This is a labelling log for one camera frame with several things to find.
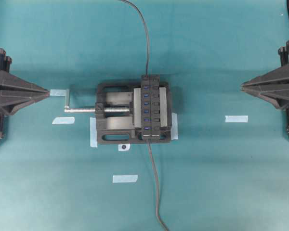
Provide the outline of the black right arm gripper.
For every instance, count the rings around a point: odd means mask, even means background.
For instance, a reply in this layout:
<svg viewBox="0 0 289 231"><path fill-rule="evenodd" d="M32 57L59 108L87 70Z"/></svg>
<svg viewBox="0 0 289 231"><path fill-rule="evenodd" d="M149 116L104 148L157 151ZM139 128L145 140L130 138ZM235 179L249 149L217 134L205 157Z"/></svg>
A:
<svg viewBox="0 0 289 231"><path fill-rule="evenodd" d="M281 67L270 71L264 75L257 76L247 82L241 84L241 87L264 86L269 84L288 84L289 83L289 40L285 46L278 49ZM277 110L286 110L289 108L289 100L282 99L280 96L266 96L257 91L241 90L253 97L264 100L272 104Z"/></svg>

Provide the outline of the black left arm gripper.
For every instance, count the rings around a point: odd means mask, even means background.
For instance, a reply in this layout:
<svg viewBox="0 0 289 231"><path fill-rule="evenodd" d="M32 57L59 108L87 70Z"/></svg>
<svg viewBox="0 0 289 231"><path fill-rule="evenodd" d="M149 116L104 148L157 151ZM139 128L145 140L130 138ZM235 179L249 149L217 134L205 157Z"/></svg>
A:
<svg viewBox="0 0 289 231"><path fill-rule="evenodd" d="M42 101L50 96L47 89L11 75L12 59L0 49L0 90L23 92L0 92L0 141L3 138L4 116L12 116L20 109Z"/></svg>

